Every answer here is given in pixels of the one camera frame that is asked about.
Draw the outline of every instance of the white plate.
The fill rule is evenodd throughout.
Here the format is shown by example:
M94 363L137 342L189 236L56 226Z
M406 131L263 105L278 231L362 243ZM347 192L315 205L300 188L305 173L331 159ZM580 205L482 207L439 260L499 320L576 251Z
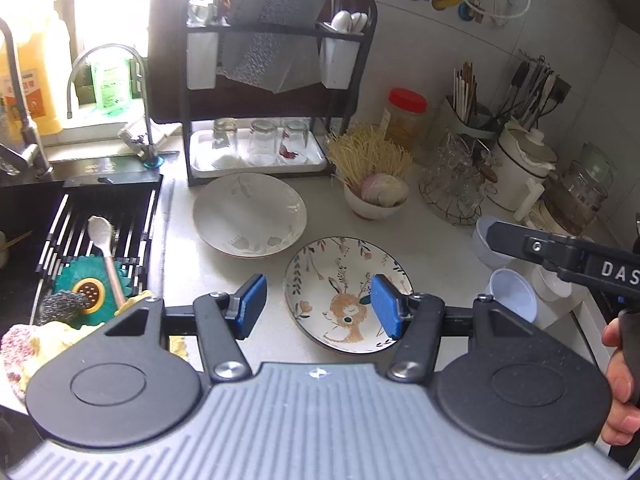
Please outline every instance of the white plate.
M232 256L259 258L293 245L306 227L300 195L283 181L259 173L223 176L193 204L196 231Z
M299 327L320 344L368 354L395 343L370 305L371 279L384 274L403 294L413 289L389 254L357 238L322 238L303 247L287 267L284 295Z

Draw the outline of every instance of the white kettle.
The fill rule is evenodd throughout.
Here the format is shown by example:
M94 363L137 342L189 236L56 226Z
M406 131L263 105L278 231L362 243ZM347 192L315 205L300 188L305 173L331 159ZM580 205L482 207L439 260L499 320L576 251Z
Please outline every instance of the white kettle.
M514 212L517 221L531 211L545 190L542 183L547 174L556 168L558 156L543 142L544 137L535 128L528 132L517 123L507 123L492 149L498 182L497 193L489 198Z

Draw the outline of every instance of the green bottle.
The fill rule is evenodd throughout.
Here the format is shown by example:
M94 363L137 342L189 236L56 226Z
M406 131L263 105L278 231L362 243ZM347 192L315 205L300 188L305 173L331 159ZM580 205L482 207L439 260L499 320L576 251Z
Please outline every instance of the green bottle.
M131 104L129 65L119 52L97 52L92 56L95 106L105 115L117 116Z

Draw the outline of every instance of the wire basket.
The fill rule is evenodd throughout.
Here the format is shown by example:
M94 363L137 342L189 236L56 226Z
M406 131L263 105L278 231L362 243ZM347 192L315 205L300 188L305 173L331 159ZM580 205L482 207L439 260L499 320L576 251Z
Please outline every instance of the wire basket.
M472 150L460 136L449 135L432 153L418 183L427 205L452 225L473 225L482 216L484 197L495 191L473 164Z

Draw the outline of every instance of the kitchen faucet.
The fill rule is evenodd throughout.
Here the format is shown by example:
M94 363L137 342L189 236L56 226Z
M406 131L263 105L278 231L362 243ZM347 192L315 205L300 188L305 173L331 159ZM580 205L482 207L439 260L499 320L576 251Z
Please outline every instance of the kitchen faucet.
M11 76L11 85L14 88L15 109L18 111L20 119L20 134L24 141L24 149L19 152L0 144L0 157L18 171L24 171L31 166L35 169L37 178L43 178L52 171L52 167L44 153L44 147L40 140L38 127L31 118L27 99L24 95L22 87L22 76L20 75L20 63L18 62L18 53L14 43L14 35L7 22L0 18L0 31L4 34L4 42L6 43L6 56L9 64L9 73Z
M140 66L140 93L142 94L142 104L145 111L146 138L148 140L148 143L144 142L142 136L140 138L132 138L126 129L121 132L120 138L127 146L130 147L130 149L133 150L134 153L140 156L140 159L146 167L157 168L164 162L164 160L162 160L162 157L158 156L158 149L154 144L154 140L151 134L151 118L149 117L148 99L146 97L146 67L142 56L140 56L138 51L132 46L121 43L105 43L103 45L94 46L93 48L84 51L80 56L78 56L78 58L74 61L73 66L71 67L71 74L69 74L69 79L66 82L66 118L70 119L71 117L73 117L73 112L71 111L71 83L78 75L81 63L87 56L89 56L89 54L94 53L96 50L112 47L122 48L129 52L134 57L137 64Z

